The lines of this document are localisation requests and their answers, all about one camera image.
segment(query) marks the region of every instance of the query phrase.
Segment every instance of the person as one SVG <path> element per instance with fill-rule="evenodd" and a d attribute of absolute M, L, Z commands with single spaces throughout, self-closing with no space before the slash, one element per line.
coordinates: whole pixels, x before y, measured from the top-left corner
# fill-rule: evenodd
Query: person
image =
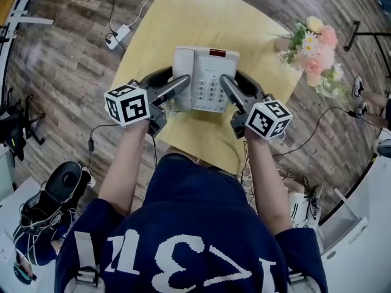
<path fill-rule="evenodd" d="M 356 117 L 362 117 L 379 126 L 380 128 L 391 129 L 391 100 L 378 95 L 377 93 L 366 91 L 362 83 L 362 78 L 357 76 L 354 80 L 352 96 L 355 98 L 361 97 L 364 99 L 361 105 L 356 110 Z M 368 112 L 368 102 L 386 110 L 386 118 L 382 118 Z"/>
<path fill-rule="evenodd" d="M 73 279 L 86 274 L 79 269 L 87 251 L 78 251 L 85 235 L 106 292 L 287 292 L 289 268 L 327 292 L 315 232 L 293 229 L 271 150 L 252 131 L 246 139 L 257 213 L 236 176 L 171 149 L 142 207 L 130 214 L 147 130 L 147 121 L 125 128 L 98 198 L 62 245 L 55 292 L 74 292 Z"/>

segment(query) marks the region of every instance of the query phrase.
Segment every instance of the navy blue shirt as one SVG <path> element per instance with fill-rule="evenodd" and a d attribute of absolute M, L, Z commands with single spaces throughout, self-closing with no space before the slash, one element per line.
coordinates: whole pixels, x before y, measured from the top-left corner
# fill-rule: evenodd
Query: navy blue shirt
<path fill-rule="evenodd" d="M 161 161 L 126 218 L 104 200 L 88 205 L 56 261 L 55 292 L 79 269 L 74 231 L 90 233 L 106 292 L 283 293 L 288 267 L 327 292 L 312 229 L 273 236 L 235 179 L 183 159 Z"/>

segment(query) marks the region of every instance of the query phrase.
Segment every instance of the chair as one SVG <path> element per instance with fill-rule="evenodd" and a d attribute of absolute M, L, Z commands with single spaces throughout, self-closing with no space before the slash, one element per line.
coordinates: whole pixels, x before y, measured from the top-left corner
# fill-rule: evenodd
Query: chair
<path fill-rule="evenodd" d="M 19 160 L 23 161 L 23 148 L 26 146 L 26 140 L 24 137 L 26 139 L 33 137 L 39 145 L 45 142 L 44 139 L 39 139 L 37 137 L 35 131 L 32 128 L 32 124 L 41 118 L 44 118 L 45 114 L 42 113 L 39 117 L 30 120 L 29 101 L 32 98 L 32 95 L 26 97 L 26 108 L 23 110 L 19 106 L 21 104 L 21 100 L 11 105 L 11 92 L 12 89 L 8 91 L 7 102 L 0 111 L 0 143 L 3 143 L 4 146 L 8 146 L 11 149 L 13 157 L 17 156 Z"/>

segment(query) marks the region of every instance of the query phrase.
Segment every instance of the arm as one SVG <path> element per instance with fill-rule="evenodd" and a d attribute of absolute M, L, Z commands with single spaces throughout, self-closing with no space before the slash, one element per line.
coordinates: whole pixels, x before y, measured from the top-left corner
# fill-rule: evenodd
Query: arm
<path fill-rule="evenodd" d="M 269 145 L 249 129 L 246 139 L 258 216 L 274 235 L 291 229 L 288 194 Z"/>
<path fill-rule="evenodd" d="M 99 198 L 112 204 L 123 215 L 130 213 L 147 131 L 147 120 L 125 128 L 114 161 L 99 192 Z"/>

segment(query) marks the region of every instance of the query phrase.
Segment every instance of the telephone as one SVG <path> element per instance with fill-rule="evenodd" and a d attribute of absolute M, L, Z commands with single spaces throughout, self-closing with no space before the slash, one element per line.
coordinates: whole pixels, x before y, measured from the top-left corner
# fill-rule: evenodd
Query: telephone
<path fill-rule="evenodd" d="M 224 113 L 228 99 L 220 76 L 235 77 L 240 54 L 234 51 L 177 46 L 172 66 L 173 78 L 189 75 L 191 84 L 175 97 L 181 111 L 204 110 Z"/>

